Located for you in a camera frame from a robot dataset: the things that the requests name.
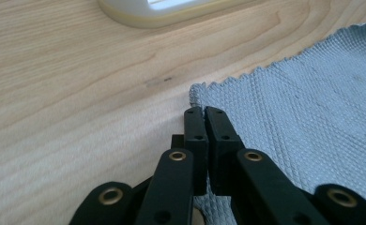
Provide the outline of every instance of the wooden table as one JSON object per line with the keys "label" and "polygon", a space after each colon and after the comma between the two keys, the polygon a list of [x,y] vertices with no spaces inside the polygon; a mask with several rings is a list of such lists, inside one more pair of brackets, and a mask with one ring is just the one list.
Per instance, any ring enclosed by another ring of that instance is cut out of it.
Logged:
{"label": "wooden table", "polygon": [[300,53],[366,1],[258,1],[159,29],[95,0],[0,1],[0,224],[67,224],[96,186],[149,177],[193,83]]}

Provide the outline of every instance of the light wood surface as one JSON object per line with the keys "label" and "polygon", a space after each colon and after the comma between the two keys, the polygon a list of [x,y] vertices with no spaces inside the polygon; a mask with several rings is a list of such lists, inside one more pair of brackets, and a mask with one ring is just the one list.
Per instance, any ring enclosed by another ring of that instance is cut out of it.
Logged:
{"label": "light wood surface", "polygon": [[145,30],[95,0],[0,0],[0,224],[67,224],[96,186],[150,176],[191,84],[366,23],[366,1],[258,1]]}

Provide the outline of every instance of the screw hole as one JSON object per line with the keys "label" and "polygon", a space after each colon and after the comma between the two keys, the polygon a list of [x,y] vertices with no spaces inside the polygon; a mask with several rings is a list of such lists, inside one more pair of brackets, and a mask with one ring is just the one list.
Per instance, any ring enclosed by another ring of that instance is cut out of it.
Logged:
{"label": "screw hole", "polygon": [[343,207],[352,208],[358,204],[357,200],[353,196],[340,189],[329,189],[327,191],[327,195],[335,203],[340,204]]}
{"label": "screw hole", "polygon": [[173,152],[169,154],[169,158],[173,161],[181,161],[186,158],[186,154],[182,152]]}
{"label": "screw hole", "polygon": [[159,224],[167,223],[171,220],[171,214],[168,211],[159,211],[154,215],[154,220]]}
{"label": "screw hole", "polygon": [[247,152],[244,157],[250,161],[260,161],[262,160],[262,156],[260,154],[254,152]]}
{"label": "screw hole", "polygon": [[115,204],[122,199],[122,196],[124,196],[124,193],[120,188],[110,187],[101,192],[99,202],[104,205]]}
{"label": "screw hole", "polygon": [[295,213],[294,216],[292,217],[292,220],[294,220],[295,223],[300,225],[312,224],[310,218],[302,213]]}

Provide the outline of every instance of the blue cloth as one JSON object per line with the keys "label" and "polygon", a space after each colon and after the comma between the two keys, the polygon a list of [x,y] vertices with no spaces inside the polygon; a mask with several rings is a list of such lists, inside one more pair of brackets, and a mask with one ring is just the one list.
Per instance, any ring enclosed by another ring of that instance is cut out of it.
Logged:
{"label": "blue cloth", "polygon": [[[245,146],[267,153],[297,187],[339,184],[366,199],[366,24],[239,79],[195,84],[190,98],[225,110]],[[194,204],[207,224],[236,224],[227,197]]]}

